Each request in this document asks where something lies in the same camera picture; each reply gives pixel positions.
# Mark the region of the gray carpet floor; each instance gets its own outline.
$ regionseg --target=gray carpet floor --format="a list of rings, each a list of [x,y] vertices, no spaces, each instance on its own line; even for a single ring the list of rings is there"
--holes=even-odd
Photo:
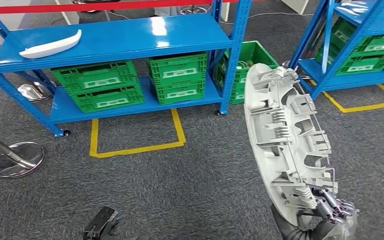
[[[254,3],[251,14],[262,12],[291,10],[278,1]],[[94,21],[103,17],[87,16]],[[60,18],[33,14],[22,26],[49,26]],[[281,63],[291,57],[308,21],[305,16],[255,17],[245,40],[260,41]],[[146,73],[143,62],[136,67]],[[8,78],[20,84],[16,75]],[[384,102],[376,87],[331,95],[344,107]],[[50,104],[39,107],[46,112]],[[344,114],[323,96],[315,104],[332,145],[338,196],[361,211],[357,239],[384,240],[384,108]],[[31,175],[0,179],[0,240],[81,239],[83,227],[105,205],[123,215],[115,238],[120,240],[280,239],[248,141],[243,106],[232,105],[226,116],[215,115],[216,109],[178,109],[186,136],[182,147],[97,159],[89,156],[91,121],[63,124],[72,135],[54,138],[0,90],[0,140],[33,141],[47,151],[45,163]],[[173,141],[170,111],[99,121],[100,152]]]

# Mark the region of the gray plastic car part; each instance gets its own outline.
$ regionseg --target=gray plastic car part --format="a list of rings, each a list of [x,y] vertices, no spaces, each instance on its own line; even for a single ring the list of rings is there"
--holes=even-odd
[[[245,118],[249,140],[261,177],[273,204],[291,224],[301,215],[314,215],[317,199],[309,185],[337,192],[335,170],[329,164],[331,146],[315,117],[308,94],[294,84],[292,69],[252,66],[245,83]],[[311,157],[315,163],[307,165]]]

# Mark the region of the yellow floor tape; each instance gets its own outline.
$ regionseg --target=yellow floor tape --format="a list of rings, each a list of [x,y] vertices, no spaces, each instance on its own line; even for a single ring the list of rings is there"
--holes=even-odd
[[[316,83],[313,80],[310,80],[311,84],[316,85]],[[378,84],[379,88],[381,88],[384,91],[384,85]],[[384,108],[384,102],[377,103],[377,104],[371,104],[366,106],[354,106],[354,107],[343,107],[337,102],[329,93],[323,91],[321,92],[336,108],[338,108],[339,111],[342,113],[354,113],[354,112],[361,112],[361,111],[367,111],[367,110],[374,110],[374,109],[382,109]]]
[[[138,154],[162,149],[171,149],[176,147],[182,147],[186,143],[185,134],[183,132],[182,123],[180,122],[179,114],[176,109],[171,109],[171,116],[173,118],[174,128],[177,134],[176,142],[164,143],[152,146],[143,146],[131,149],[123,149],[117,151],[108,151],[108,152],[98,152],[98,131],[99,131],[99,120],[92,119],[92,130],[90,134],[90,150],[89,155],[91,157],[103,159],[114,157],[117,155],[129,155],[129,154]]]

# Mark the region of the shelf caster wheel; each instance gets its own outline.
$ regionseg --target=shelf caster wheel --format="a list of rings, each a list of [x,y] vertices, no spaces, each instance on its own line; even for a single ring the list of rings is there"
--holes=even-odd
[[[70,136],[70,134],[72,134],[72,132],[71,132],[70,130],[64,130],[64,131],[62,132],[62,136],[63,136],[63,137],[68,137],[68,136]]]
[[[226,113],[221,112],[220,110],[215,111],[215,114],[216,114],[217,116],[224,116],[224,115],[226,115]]]

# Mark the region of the white plastic part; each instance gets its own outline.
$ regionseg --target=white plastic part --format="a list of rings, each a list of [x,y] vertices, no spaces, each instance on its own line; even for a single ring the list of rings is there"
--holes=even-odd
[[[58,41],[29,47],[24,51],[21,51],[19,54],[27,59],[38,59],[54,55],[74,47],[79,42],[81,36],[82,30],[78,30],[77,33],[73,36]]]
[[[317,121],[315,105],[300,94],[292,69],[252,66],[245,83],[245,118],[249,140],[267,192],[280,214],[299,225],[299,214],[312,214],[317,203],[309,184],[337,191],[333,168],[322,167],[331,146]],[[315,156],[313,166],[307,156]]]

